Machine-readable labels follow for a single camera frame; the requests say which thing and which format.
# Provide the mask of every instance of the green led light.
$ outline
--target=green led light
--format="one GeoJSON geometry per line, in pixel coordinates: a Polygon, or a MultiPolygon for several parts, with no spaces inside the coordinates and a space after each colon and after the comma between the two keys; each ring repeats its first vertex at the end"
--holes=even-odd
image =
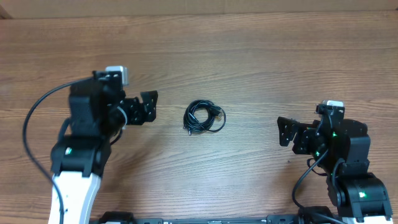
{"type": "Polygon", "coordinates": [[[360,198],[366,198],[365,192],[360,192],[360,193],[359,193],[359,197],[360,197],[360,198]]]}
{"type": "Polygon", "coordinates": [[[67,150],[65,151],[65,155],[69,155],[72,153],[72,148],[67,147],[67,150]]]}

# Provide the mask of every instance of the black cable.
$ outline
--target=black cable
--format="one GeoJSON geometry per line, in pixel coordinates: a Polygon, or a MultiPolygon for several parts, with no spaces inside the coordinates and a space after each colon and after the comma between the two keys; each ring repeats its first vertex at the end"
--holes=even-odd
{"type": "Polygon", "coordinates": [[[40,162],[33,156],[32,152],[30,151],[29,145],[27,143],[27,136],[26,136],[26,131],[27,131],[27,124],[29,122],[30,117],[32,116],[33,111],[36,109],[36,107],[44,100],[46,99],[46,97],[48,97],[49,95],[51,95],[52,93],[61,90],[62,88],[68,87],[70,85],[79,83],[79,82],[83,82],[83,81],[87,81],[91,78],[86,78],[86,79],[82,79],[82,80],[77,80],[74,82],[70,82],[70,83],[66,83],[63,85],[60,85],[50,91],[48,91],[46,94],[44,94],[42,97],[40,97],[40,99],[38,99],[36,101],[36,103],[32,106],[32,108],[30,109],[30,111],[28,112],[28,114],[26,115],[25,118],[25,122],[24,122],[24,126],[22,128],[22,140],[24,142],[24,147],[25,147],[25,151],[26,154],[28,155],[28,157],[31,159],[31,161],[37,166],[37,168],[43,173],[43,175],[53,184],[55,191],[57,192],[58,195],[58,199],[60,201],[60,224],[63,224],[63,215],[64,215],[64,211],[63,211],[63,200],[62,200],[62,195],[61,195],[61,191],[58,188],[57,183],[54,182],[54,180],[52,179],[51,175],[49,172],[47,172],[44,167],[40,164],[40,162]]]}
{"type": "MultiPolygon", "coordinates": [[[[300,184],[303,182],[304,178],[310,173],[310,171],[313,170],[313,168],[314,168],[315,166],[317,166],[317,165],[322,161],[323,158],[326,157],[326,155],[328,154],[328,151],[329,151],[329,149],[327,149],[327,150],[322,154],[322,156],[320,156],[319,159],[318,159],[317,161],[315,161],[315,162],[312,164],[312,166],[311,166],[310,168],[307,169],[307,171],[304,172],[304,174],[299,178],[299,180],[297,181],[297,183],[294,185],[294,188],[293,188],[293,191],[292,191],[292,199],[293,199],[294,204],[296,204],[299,208],[305,209],[305,207],[304,207],[303,205],[301,205],[301,204],[296,200],[295,194],[296,194],[296,191],[297,191],[298,187],[299,187],[300,184]]],[[[333,221],[333,222],[335,222],[335,223],[347,224],[347,223],[345,223],[345,222],[341,222],[341,221],[339,221],[339,220],[337,220],[337,219],[330,218],[330,217],[328,217],[328,216],[326,216],[326,215],[322,215],[322,214],[319,214],[319,213],[316,213],[316,212],[310,212],[310,213],[311,213],[312,215],[317,215],[317,216],[319,216],[319,217],[326,218],[327,220],[333,221]]]]}
{"type": "Polygon", "coordinates": [[[184,128],[188,129],[190,135],[191,132],[200,133],[204,131],[210,131],[215,133],[223,129],[226,122],[226,115],[223,109],[221,109],[219,106],[216,106],[210,100],[195,100],[192,103],[190,103],[188,108],[185,110],[183,122],[184,122],[184,128]],[[195,111],[200,108],[206,109],[208,113],[207,120],[202,123],[199,122],[194,115],[195,111]],[[216,130],[211,130],[210,128],[213,125],[216,116],[219,117],[224,116],[224,123],[220,128],[216,130]]]}
{"type": "Polygon", "coordinates": [[[293,188],[293,192],[292,192],[292,199],[294,204],[296,204],[299,208],[304,208],[303,205],[301,205],[297,200],[296,200],[296,190],[298,189],[298,187],[300,186],[301,182],[303,182],[304,178],[311,172],[311,170],[317,166],[323,158],[326,157],[326,155],[328,154],[329,149],[327,149],[321,157],[319,157],[319,159],[317,161],[315,161],[312,166],[310,168],[307,169],[307,171],[304,172],[304,174],[299,178],[299,180],[297,181],[297,183],[294,185],[293,188]]]}
{"type": "MultiPolygon", "coordinates": [[[[311,162],[311,160],[313,160],[314,158],[309,158],[309,159],[307,159],[307,166],[308,166],[308,168],[310,168],[311,167],[311,165],[310,165],[310,162],[311,162]]],[[[327,173],[318,173],[317,171],[315,171],[315,170],[311,170],[312,172],[314,172],[314,173],[316,173],[316,174],[318,174],[319,176],[322,176],[322,177],[326,177],[328,174],[327,173]]]]}
{"type": "Polygon", "coordinates": [[[67,118],[63,121],[61,128],[60,128],[60,132],[58,133],[58,141],[61,141],[69,127],[70,124],[70,118],[67,118]]]}
{"type": "Polygon", "coordinates": [[[335,218],[331,218],[331,217],[326,216],[326,215],[319,214],[319,213],[317,213],[317,212],[309,212],[309,213],[312,214],[312,215],[316,215],[316,216],[318,216],[318,217],[325,218],[325,219],[327,219],[327,220],[329,220],[329,221],[332,221],[332,222],[334,222],[334,223],[347,224],[347,223],[345,223],[345,222],[339,221],[339,220],[337,220],[337,219],[335,219],[335,218]]]}
{"type": "Polygon", "coordinates": [[[112,146],[113,144],[115,144],[115,143],[122,137],[122,134],[123,134],[123,130],[120,129],[118,136],[116,136],[116,138],[113,139],[113,141],[111,141],[111,146],[112,146]]]}
{"type": "Polygon", "coordinates": [[[339,158],[335,164],[335,166],[333,167],[333,172],[331,173],[331,185],[336,188],[335,182],[336,182],[336,171],[337,171],[337,167],[346,162],[343,158],[339,158]]]}
{"type": "MultiPolygon", "coordinates": [[[[331,116],[329,114],[329,112],[325,112],[328,115],[328,119],[329,119],[329,123],[330,123],[330,130],[333,131],[333,123],[331,122],[331,116]]],[[[319,135],[319,130],[323,125],[323,118],[321,119],[321,122],[319,123],[317,130],[315,131],[315,134],[318,136],[319,135]]]]}

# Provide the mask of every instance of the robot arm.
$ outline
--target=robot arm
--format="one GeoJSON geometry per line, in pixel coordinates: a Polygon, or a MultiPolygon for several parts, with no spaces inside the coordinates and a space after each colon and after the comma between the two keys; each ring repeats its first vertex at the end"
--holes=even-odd
{"type": "MultiPolygon", "coordinates": [[[[327,174],[328,195],[345,223],[392,223],[392,209],[384,184],[368,172],[368,127],[344,119],[340,101],[323,101],[316,111],[321,121],[302,124],[278,118],[281,146],[294,142],[295,154],[312,155],[327,174]]],[[[302,207],[299,215],[308,222],[327,223],[316,214],[333,218],[327,207],[302,207]]]]}
{"type": "MultiPolygon", "coordinates": [[[[54,173],[64,207],[64,224],[87,224],[101,185],[104,167],[111,154],[111,137],[125,125],[142,125],[156,119],[157,92],[126,98],[127,69],[107,67],[93,72],[93,78],[70,87],[68,119],[72,133],[60,133],[51,152],[54,173]]],[[[60,221],[60,201],[55,188],[49,223],[60,221]]]]}

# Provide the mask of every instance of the wooden table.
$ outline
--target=wooden table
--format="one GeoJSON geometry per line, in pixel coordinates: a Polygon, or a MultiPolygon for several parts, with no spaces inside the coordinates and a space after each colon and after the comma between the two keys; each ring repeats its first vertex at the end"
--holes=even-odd
{"type": "MultiPolygon", "coordinates": [[[[128,127],[113,147],[93,218],[296,213],[291,191],[309,156],[279,146],[276,120],[311,122],[327,98],[369,126],[370,171],[398,212],[398,12],[102,17],[0,21],[1,223],[49,217],[51,186],[21,141],[32,104],[108,65],[131,70],[128,96],[158,90],[159,100],[155,122],[128,127]],[[224,108],[222,131],[183,129],[185,108],[199,98],[224,108]]],[[[29,124],[48,170],[67,96],[49,97],[29,124]]],[[[324,177],[310,174],[300,189],[304,205],[332,207],[324,177]]]]}

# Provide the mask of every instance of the wall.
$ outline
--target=wall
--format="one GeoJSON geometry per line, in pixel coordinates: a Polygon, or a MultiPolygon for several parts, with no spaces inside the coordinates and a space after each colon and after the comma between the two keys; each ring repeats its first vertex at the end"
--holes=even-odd
{"type": "Polygon", "coordinates": [[[394,10],[398,0],[2,0],[15,19],[245,12],[394,10]]]}

